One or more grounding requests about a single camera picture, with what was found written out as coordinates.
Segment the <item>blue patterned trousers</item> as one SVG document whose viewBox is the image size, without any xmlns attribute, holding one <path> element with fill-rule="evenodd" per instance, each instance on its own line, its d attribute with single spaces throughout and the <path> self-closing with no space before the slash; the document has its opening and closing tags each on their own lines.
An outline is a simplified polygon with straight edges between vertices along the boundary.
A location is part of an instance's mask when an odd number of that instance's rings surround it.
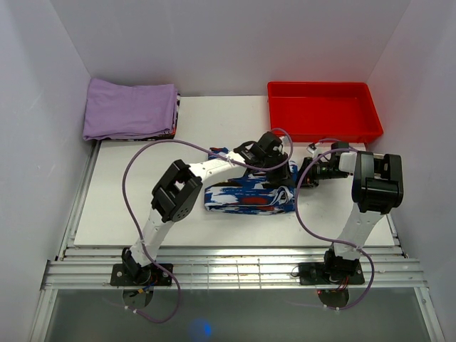
<svg viewBox="0 0 456 342">
<path fill-rule="evenodd" d="M 290 160 L 284 165 L 284 179 L 276 179 L 280 169 L 270 173 L 247 169 L 235 177 L 204 190 L 204 207 L 210 212 L 229 214 L 269 215 L 295 210 L 297 164 Z"/>
</svg>

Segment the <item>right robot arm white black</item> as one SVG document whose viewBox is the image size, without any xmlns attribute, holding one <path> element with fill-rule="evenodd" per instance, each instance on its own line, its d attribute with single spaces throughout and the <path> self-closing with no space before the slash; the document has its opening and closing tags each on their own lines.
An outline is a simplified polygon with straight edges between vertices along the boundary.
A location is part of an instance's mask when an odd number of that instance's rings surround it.
<svg viewBox="0 0 456 342">
<path fill-rule="evenodd" d="M 377 223 L 403 201 L 402 157 L 357 151 L 346 142 L 334 142 L 328 152 L 309 146 L 297 176 L 297 187 L 316 187 L 321 180 L 353 178 L 353 207 L 337 239 L 331 241 L 322 262 L 298 266 L 302 284 L 363 284 L 362 248 Z"/>
</svg>

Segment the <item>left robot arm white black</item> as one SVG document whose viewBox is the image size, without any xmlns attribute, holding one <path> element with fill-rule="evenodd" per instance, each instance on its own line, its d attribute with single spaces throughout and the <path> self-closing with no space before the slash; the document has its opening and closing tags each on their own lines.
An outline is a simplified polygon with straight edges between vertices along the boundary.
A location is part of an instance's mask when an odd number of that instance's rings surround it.
<svg viewBox="0 0 456 342">
<path fill-rule="evenodd" d="M 176 160 L 152 189 L 144 226 L 133 223 L 138 240 L 122 252 L 122 265 L 134 284 L 144 284 L 154 270 L 163 271 L 156 256 L 171 228 L 193 210 L 200 194 L 209 207 L 241 214 L 282 213 L 294 208 L 297 171 L 281 138 L 271 131 L 233 150 L 207 150 L 203 162 Z"/>
</svg>

